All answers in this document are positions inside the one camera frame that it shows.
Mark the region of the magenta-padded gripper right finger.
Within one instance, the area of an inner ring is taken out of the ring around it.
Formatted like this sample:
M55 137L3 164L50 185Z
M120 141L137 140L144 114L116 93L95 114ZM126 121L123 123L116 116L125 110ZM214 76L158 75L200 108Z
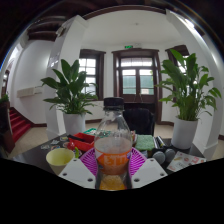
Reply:
M133 189L143 187L167 175L154 158L147 159L135 148L131 150L128 172Z

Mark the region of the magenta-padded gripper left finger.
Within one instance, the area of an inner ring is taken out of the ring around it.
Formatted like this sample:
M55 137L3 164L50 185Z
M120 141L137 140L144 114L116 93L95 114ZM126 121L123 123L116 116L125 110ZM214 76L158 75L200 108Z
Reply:
M98 173L95 149L92 148L80 158L72 159L59 176L84 188L94 189Z

